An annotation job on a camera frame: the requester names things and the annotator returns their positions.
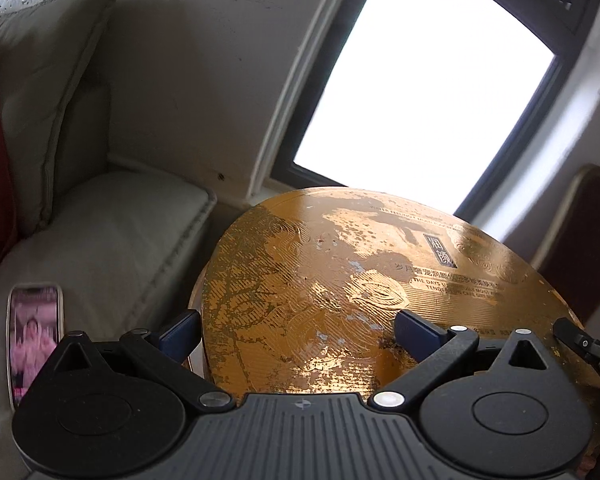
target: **sofa armrest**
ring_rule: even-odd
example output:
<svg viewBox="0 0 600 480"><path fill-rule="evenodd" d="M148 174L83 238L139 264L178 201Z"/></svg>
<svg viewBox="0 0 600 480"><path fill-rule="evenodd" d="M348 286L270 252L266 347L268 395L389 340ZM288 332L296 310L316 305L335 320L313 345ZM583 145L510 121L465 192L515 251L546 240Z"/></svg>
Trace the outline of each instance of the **sofa armrest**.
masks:
<svg viewBox="0 0 600 480"><path fill-rule="evenodd" d="M56 151L54 197L107 171L109 87L84 79L67 105Z"/></svg>

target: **black label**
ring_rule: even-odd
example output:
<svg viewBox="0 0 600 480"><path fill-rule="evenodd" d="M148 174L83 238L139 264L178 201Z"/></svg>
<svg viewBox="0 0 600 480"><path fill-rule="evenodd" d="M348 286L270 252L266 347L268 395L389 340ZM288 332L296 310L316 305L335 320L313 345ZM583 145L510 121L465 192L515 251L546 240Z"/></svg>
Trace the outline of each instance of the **black label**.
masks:
<svg viewBox="0 0 600 480"><path fill-rule="evenodd" d="M451 257L451 254L447 252L444 245L440 241L440 238L436 238L435 236L431 235L424 235L424 237L427 239L429 247L431 247L431 250L436 255L440 265L444 265L445 267L453 267L454 269L458 268Z"/></svg>

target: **textured wall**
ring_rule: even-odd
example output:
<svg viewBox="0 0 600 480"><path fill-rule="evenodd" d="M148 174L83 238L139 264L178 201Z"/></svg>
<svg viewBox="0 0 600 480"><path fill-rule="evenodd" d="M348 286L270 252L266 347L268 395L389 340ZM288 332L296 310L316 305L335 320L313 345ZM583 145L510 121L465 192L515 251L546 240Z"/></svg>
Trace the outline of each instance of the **textured wall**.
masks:
<svg viewBox="0 0 600 480"><path fill-rule="evenodd" d="M112 87L112 152L245 196L319 2L118 0L92 64Z"/></svg>

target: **window frame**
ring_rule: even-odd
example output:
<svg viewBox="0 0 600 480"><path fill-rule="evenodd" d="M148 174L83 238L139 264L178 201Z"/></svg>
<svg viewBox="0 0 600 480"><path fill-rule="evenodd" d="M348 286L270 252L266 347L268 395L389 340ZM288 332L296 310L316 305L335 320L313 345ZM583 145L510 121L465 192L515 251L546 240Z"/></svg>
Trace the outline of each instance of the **window frame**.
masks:
<svg viewBox="0 0 600 480"><path fill-rule="evenodd" d="M455 211L471 221L531 142L566 82L595 19L600 0L494 0L529 28L554 53L536 92L480 179ZM342 186L294 163L333 67L366 0L342 0L309 70L289 119L270 176L295 188Z"/></svg>

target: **beige pillow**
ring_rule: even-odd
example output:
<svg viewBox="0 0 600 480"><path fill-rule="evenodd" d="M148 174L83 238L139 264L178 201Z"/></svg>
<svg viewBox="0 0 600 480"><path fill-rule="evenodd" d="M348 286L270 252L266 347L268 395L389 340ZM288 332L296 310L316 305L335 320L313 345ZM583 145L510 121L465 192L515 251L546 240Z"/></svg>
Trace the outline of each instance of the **beige pillow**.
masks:
<svg viewBox="0 0 600 480"><path fill-rule="evenodd" d="M24 236L51 216L64 109L115 1L51 0L0 17L0 117Z"/></svg>

